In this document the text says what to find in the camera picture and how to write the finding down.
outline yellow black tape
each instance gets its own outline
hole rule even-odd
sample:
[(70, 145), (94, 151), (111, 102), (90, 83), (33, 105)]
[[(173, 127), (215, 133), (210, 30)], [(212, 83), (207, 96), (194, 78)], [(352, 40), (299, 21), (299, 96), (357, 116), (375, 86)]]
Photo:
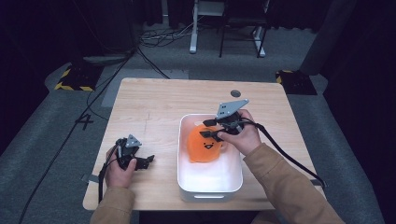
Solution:
[(282, 84), (282, 77), (280, 77), (280, 76), (277, 77), (276, 78), (276, 82), (279, 83), (279, 84)]
[(92, 87), (89, 86), (79, 86), (79, 85), (64, 85), (64, 81), (68, 78), (71, 68), (68, 67), (66, 71), (62, 74), (55, 86), (55, 90), (65, 90), (65, 91), (93, 91)]

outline black cable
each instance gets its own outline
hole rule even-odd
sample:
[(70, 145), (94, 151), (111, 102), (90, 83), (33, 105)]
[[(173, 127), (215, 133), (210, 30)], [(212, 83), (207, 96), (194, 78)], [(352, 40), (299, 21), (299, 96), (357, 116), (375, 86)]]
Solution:
[(291, 157), (288, 153), (286, 153), (278, 144), (277, 142), (274, 140), (274, 138), (271, 136), (271, 134), (269, 134), (267, 132), (267, 130), (265, 130), (264, 126), (262, 126), (260, 123), (256, 123), (254, 121), (252, 121), (251, 119), (246, 119), (246, 118), (242, 118), (245, 120), (248, 120), (247, 124), (252, 124), (254, 125), (256, 128), (258, 128), (260, 131), (262, 131), (262, 133), (268, 138), (268, 140), (270, 140), (270, 142), (274, 145), (274, 147), (276, 148), (277, 151), (279, 151), (280, 154), (282, 154), (286, 159), (288, 159), (289, 161), (291, 161), (292, 163), (294, 163), (295, 165), (297, 165), (298, 167), (300, 167), (302, 170), (306, 171), (307, 173), (309, 173), (310, 175), (312, 175), (315, 179), (317, 179), (320, 182), (320, 185), (323, 189), (325, 189), (326, 187), (328, 187), (327, 183), (320, 178), (320, 176), (316, 175), (315, 173), (313, 173), (312, 171), (310, 171), (308, 168), (306, 168), (305, 166), (303, 166), (302, 164), (300, 164), (299, 162), (297, 162), (297, 160), (295, 160), (293, 157)]
[(167, 30), (164, 30), (162, 34), (157, 34), (156, 31), (146, 31), (141, 35), (140, 43), (142, 46), (148, 48), (165, 47), (167, 45), (172, 44), (174, 41), (183, 38), (186, 35), (190, 35), (190, 34), (185, 34), (185, 35), (182, 34), (186, 30), (189, 30), (189, 26), (185, 27), (184, 29), (180, 29), (178, 31), (174, 31), (167, 34), (165, 33)]
[(157, 67), (157, 65), (155, 65), (148, 57), (146, 57), (146, 55), (143, 53), (143, 51), (140, 48), (137, 48), (137, 54), (142, 56), (143, 59), (145, 60), (145, 62), (148, 63), (152, 67), (152, 69), (154, 69), (154, 71), (156, 71), (157, 73), (159, 73), (161, 76), (163, 76), (166, 79), (171, 79), (163, 71), (161, 71), (161, 69), (159, 67)]
[[(108, 86), (108, 84), (111, 82), (111, 80), (117, 75), (117, 73), (121, 70), (121, 68), (128, 62), (128, 60), (131, 57), (129, 57), (127, 60), (125, 60), (116, 70), (115, 74), (113, 75), (113, 77), (110, 79), (110, 81), (106, 84), (106, 86), (99, 92), (99, 94), (93, 99), (93, 101), (85, 108), (85, 110), (81, 113), (81, 115), (79, 116), (78, 119), (81, 119), (84, 117), (84, 114), (87, 112), (87, 110), (89, 110), (89, 107), (91, 107), (91, 105), (99, 98), (99, 96), (103, 93), (103, 91), (106, 89), (106, 87)], [(49, 163), (49, 166), (47, 167), (46, 171), (44, 172), (44, 174), (40, 177), (40, 179), (38, 180), (37, 184), (35, 185), (35, 188), (33, 190), (33, 192), (31, 193), (28, 201), (26, 202), (25, 206), (23, 207), (22, 213), (21, 213), (21, 217), (20, 217), (20, 221), (19, 223), (21, 224), (24, 218), (24, 215), (26, 214), (27, 208), (29, 207), (30, 202), (32, 201), (33, 197), (35, 196), (35, 192), (38, 190), (38, 188), (40, 187), (41, 183), (43, 182), (44, 178), (46, 177), (47, 173), (50, 170), (50, 167), (52, 166), (52, 164), (55, 162), (55, 160), (58, 158), (59, 154), (61, 153), (61, 151), (64, 149), (64, 146), (66, 144), (66, 142), (69, 140), (71, 134), (73, 133), (73, 131), (75, 130), (76, 126), (78, 125), (78, 122), (75, 122), (75, 124), (73, 125), (72, 129), (69, 131), (68, 135), (66, 136), (66, 138), (64, 139), (64, 141), (61, 144), (61, 147), (58, 149), (58, 151), (56, 152), (55, 156), (52, 158), (52, 160)]]
[(103, 164), (103, 167), (102, 167), (102, 170), (99, 172), (99, 176), (98, 176), (98, 187), (99, 187), (99, 193), (98, 193), (98, 201), (99, 201), (99, 203), (102, 201), (102, 199), (103, 199), (103, 181), (104, 181), (104, 179), (105, 179), (105, 175), (106, 175), (106, 169), (107, 169), (107, 166), (111, 163), (111, 162), (113, 162), (113, 161), (115, 161), (115, 160), (113, 160), (113, 161), (111, 161), (111, 162), (108, 162), (108, 161), (110, 161), (110, 159), (111, 159), (111, 156), (113, 155), (113, 153), (114, 153), (114, 151), (117, 149), (117, 147), (119, 147), (119, 144), (116, 144), (113, 148), (111, 148), (111, 151), (110, 151), (110, 154), (107, 156), (107, 159), (106, 159), (106, 161), (105, 161), (105, 163)]
[[(108, 77), (107, 79), (105, 79), (105, 81), (103, 81), (101, 84), (99, 84), (99, 85), (96, 87), (96, 89), (99, 88), (99, 87), (101, 87), (103, 84), (105, 84), (105, 83), (107, 82), (107, 84), (104, 86), (104, 89), (106, 89), (107, 86), (110, 84), (110, 82), (113, 80), (113, 78), (117, 75), (117, 73), (115, 73), (113, 76)], [(103, 117), (103, 116), (97, 114), (96, 112), (94, 112), (94, 111), (92, 110), (91, 105), (89, 104), (89, 100), (90, 100), (90, 97), (91, 97), (92, 93), (93, 93), (93, 91), (90, 92), (90, 94), (88, 95), (87, 100), (86, 100), (86, 105), (87, 105), (88, 109), (89, 109), (95, 116), (97, 116), (97, 117), (99, 117), (99, 118), (101, 118), (101, 119), (104, 119), (104, 120), (108, 120), (107, 118), (105, 118), (105, 117)]]

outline wooden table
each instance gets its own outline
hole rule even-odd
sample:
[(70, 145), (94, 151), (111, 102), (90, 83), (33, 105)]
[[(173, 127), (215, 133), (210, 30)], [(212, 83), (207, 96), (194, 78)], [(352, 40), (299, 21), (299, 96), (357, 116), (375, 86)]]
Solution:
[[(242, 95), (234, 98), (232, 90), (238, 90)], [(120, 84), (92, 173), (99, 174), (106, 152), (116, 140), (131, 133), (143, 144), (136, 156), (155, 155), (147, 170), (134, 173), (131, 186), (136, 194), (134, 210), (274, 209), (244, 162), (243, 186), (232, 200), (226, 203), (185, 203), (179, 196), (177, 148), (180, 120), (187, 114), (216, 114), (219, 103), (242, 99), (249, 99), (243, 108), (255, 121), (264, 125), (288, 154), (315, 172), (287, 96), (277, 83), (125, 78)], [(262, 141), (271, 146), (263, 134)], [(96, 208), (97, 193), (97, 183), (90, 182), (83, 201), (86, 209)]]

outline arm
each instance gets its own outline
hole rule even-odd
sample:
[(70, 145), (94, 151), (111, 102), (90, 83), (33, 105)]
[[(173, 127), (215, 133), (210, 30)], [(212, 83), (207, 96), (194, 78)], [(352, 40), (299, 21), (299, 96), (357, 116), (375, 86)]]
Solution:
[(130, 223), (134, 205), (134, 194), (129, 190), (136, 166), (136, 159), (131, 160), (128, 168), (122, 170), (116, 161), (111, 162), (106, 170), (107, 190), (91, 217), (91, 223)]
[[(242, 118), (253, 120), (246, 110)], [(238, 135), (218, 133), (243, 155), (247, 167), (264, 188), (268, 200), (289, 223), (344, 223), (309, 179), (262, 143), (258, 130), (246, 125)]]

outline gray carpet floor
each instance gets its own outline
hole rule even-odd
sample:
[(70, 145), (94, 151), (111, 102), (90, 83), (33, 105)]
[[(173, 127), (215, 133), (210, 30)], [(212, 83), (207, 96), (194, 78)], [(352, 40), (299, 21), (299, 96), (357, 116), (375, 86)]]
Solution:
[[(141, 49), (162, 70), (184, 71), (189, 79), (276, 82), (277, 70), (298, 69), (314, 38), (315, 34), (309, 30), (270, 30), (264, 44), (266, 56), (260, 59), (248, 42), (226, 42), (223, 57), (219, 58), (219, 35), (215, 29), (200, 32), (196, 54), (189, 53), (189, 35), (165, 47)], [(87, 185), (80, 178), (92, 171), (107, 120), (88, 111), (93, 123), (85, 131), (83, 124), (79, 124), (64, 145), (63, 142), (87, 101), (96, 97), (103, 86), (92, 93), (55, 91), (53, 88), (67, 65), (48, 75), (45, 84), (49, 95), (0, 158), (2, 223), (18, 222), (36, 183), (61, 147), (29, 204), (23, 223), (88, 223), (90, 220), (92, 211), (82, 207)], [(106, 67), (98, 83), (110, 77), (116, 68), (117, 65)], [(152, 68), (135, 54), (121, 71), (128, 69)], [(318, 174), (329, 184), (325, 190), (328, 201), (346, 223), (383, 223), (371, 183), (322, 96), (327, 80), (322, 76), (311, 79), (318, 95), (288, 95), (288, 99)], [(110, 91), (104, 91), (92, 105), (92, 111), (104, 118), (111, 113), (111, 106), (102, 106), (106, 97), (111, 98), (109, 94)], [(134, 212), (131, 223), (139, 223), (138, 216)]]

